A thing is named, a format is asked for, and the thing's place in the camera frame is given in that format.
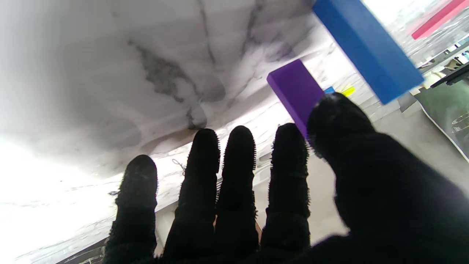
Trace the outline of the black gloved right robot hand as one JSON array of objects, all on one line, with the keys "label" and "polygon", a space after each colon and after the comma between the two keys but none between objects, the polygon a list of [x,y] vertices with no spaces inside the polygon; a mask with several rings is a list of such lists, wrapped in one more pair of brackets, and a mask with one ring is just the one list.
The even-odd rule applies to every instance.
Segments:
[{"label": "black gloved right robot hand", "polygon": [[335,92],[312,110],[308,142],[335,174],[334,202],[346,235],[310,243],[306,140],[278,127],[266,222],[259,235],[252,182],[256,145],[235,127],[221,151],[199,130],[162,256],[155,257],[157,167],[141,154],[125,169],[104,264],[467,264],[468,197],[402,144],[375,130],[362,109]]}]

